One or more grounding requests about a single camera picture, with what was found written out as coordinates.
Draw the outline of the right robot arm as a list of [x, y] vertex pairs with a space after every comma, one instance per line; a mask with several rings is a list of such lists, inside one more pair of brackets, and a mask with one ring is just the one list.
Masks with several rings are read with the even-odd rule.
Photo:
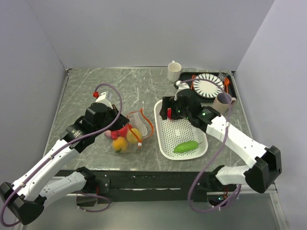
[[228, 184], [247, 184], [264, 193], [282, 172], [281, 152], [277, 147], [266, 147], [245, 135], [217, 110], [202, 106], [189, 89], [180, 90], [175, 96], [164, 96], [159, 115], [163, 120], [186, 119], [193, 127], [225, 142], [245, 162], [245, 166], [219, 166], [210, 179], [215, 191]]

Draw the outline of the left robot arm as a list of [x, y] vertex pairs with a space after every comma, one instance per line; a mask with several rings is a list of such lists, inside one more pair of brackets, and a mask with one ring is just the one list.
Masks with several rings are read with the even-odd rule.
[[91, 192], [97, 187], [96, 176], [86, 167], [78, 168], [67, 178], [49, 181], [72, 158], [82, 153], [105, 131], [123, 128], [129, 119], [114, 106], [93, 103], [72, 125], [68, 126], [52, 149], [24, 176], [0, 186], [4, 207], [23, 225], [36, 220], [44, 208], [72, 192]]

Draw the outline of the red apple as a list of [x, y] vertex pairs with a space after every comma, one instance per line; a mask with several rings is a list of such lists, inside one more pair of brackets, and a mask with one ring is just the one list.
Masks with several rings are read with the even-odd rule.
[[119, 129], [117, 133], [118, 136], [125, 138], [127, 136], [128, 131], [129, 131], [129, 125], [125, 125], [123, 128]]

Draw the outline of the yellow lemon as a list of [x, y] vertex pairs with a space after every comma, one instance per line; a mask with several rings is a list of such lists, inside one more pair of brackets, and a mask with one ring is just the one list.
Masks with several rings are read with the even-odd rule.
[[138, 129], [132, 128], [127, 132], [126, 139], [131, 144], [137, 144], [141, 141], [142, 134]]

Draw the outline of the clear zip top bag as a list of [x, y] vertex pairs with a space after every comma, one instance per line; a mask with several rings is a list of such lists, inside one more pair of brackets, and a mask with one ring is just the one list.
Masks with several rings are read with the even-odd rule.
[[111, 148], [116, 153], [125, 153], [128, 150], [141, 150], [146, 139], [154, 133], [154, 126], [144, 114], [144, 108], [131, 111], [126, 118], [129, 122], [116, 131], [104, 132], [106, 138], [112, 140]]

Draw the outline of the orange fruit with leaf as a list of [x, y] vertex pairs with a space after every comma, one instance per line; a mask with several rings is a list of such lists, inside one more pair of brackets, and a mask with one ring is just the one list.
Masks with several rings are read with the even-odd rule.
[[125, 152], [128, 146], [129, 146], [129, 143], [124, 137], [118, 137], [112, 142], [112, 148], [117, 153]]

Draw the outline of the red wrinkled fruit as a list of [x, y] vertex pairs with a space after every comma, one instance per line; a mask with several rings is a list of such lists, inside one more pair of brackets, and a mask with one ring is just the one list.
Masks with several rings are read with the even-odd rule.
[[171, 108], [167, 109], [167, 118], [172, 120], [172, 109]]

